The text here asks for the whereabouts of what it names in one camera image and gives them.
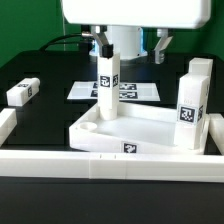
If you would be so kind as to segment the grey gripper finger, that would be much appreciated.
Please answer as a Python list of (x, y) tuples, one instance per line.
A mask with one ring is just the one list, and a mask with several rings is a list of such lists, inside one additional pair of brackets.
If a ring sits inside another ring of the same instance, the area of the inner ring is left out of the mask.
[(156, 64), (161, 64), (164, 62), (165, 50), (170, 44), (173, 35), (168, 29), (159, 28), (157, 30), (157, 37), (159, 38), (159, 41), (154, 48), (154, 61)]
[(94, 25), (91, 27), (91, 34), (99, 46), (99, 55), (102, 58), (110, 59), (113, 57), (113, 45), (109, 43), (106, 36), (107, 27)]

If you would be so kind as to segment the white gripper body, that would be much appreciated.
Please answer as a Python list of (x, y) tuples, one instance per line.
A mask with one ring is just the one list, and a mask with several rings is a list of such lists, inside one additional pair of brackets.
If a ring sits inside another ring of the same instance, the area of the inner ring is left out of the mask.
[(62, 0), (72, 24), (197, 29), (211, 17), (211, 0)]

